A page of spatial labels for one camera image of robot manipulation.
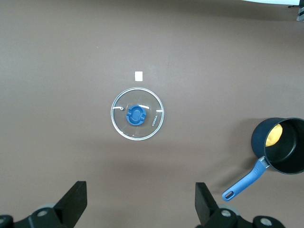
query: silver bolt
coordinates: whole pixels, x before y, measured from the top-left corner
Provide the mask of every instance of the silver bolt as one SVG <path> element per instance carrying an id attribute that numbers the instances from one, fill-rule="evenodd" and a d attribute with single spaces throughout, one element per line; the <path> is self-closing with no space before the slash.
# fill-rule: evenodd
<path id="1" fill-rule="evenodd" d="M 231 213 L 227 210 L 222 210 L 221 214 L 222 214 L 222 216 L 225 216 L 225 217 L 230 217 L 231 216 Z"/>
<path id="2" fill-rule="evenodd" d="M 260 222 L 265 226 L 272 226 L 272 222 L 267 218 L 261 218 Z"/>
<path id="3" fill-rule="evenodd" d="M 42 210 L 42 211 L 40 211 L 40 212 L 37 214 L 37 216 L 38 216 L 38 217 L 44 216 L 44 215 L 47 214 L 47 212 L 48 212 L 48 211 L 46 211 L 46 210 Z"/>

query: white sticker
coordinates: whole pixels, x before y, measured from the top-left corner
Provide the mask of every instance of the white sticker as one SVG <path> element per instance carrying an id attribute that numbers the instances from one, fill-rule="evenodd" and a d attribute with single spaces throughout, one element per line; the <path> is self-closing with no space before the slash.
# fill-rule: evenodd
<path id="1" fill-rule="evenodd" d="M 143 72 L 135 71 L 135 82 L 142 82 L 143 80 Z"/>

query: yellow object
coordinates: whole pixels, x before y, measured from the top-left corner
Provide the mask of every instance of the yellow object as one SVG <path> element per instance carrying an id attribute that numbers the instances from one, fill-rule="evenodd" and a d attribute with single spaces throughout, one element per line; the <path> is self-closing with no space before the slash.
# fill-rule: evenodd
<path id="1" fill-rule="evenodd" d="M 268 147 L 268 146 L 272 146 L 272 145 L 276 144 L 279 141 L 279 139 L 282 135 L 282 132 L 283 132 L 282 126 L 280 124 L 276 125 L 269 133 L 269 135 L 266 139 L 265 146 Z"/>

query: blue knob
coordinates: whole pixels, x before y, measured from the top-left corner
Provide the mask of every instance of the blue knob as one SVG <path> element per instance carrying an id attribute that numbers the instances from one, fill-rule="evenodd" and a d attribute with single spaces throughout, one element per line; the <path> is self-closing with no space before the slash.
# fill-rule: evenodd
<path id="1" fill-rule="evenodd" d="M 133 105 L 129 108 L 128 113 L 125 117 L 130 124 L 139 126 L 144 122 L 146 115 L 147 113 L 142 107 L 139 105 Z"/>

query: pot handle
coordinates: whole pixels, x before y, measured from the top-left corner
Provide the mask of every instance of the pot handle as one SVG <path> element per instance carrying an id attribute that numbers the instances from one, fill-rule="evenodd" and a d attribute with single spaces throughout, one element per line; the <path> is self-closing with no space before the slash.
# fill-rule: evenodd
<path id="1" fill-rule="evenodd" d="M 222 198 L 224 201 L 230 201 L 234 197 L 236 197 L 239 193 L 241 193 L 245 188 L 259 179 L 265 170 L 269 167 L 265 156 L 261 157 L 257 160 L 253 169 L 242 179 L 240 179 L 237 183 L 232 185 L 226 191 L 223 192 Z"/>

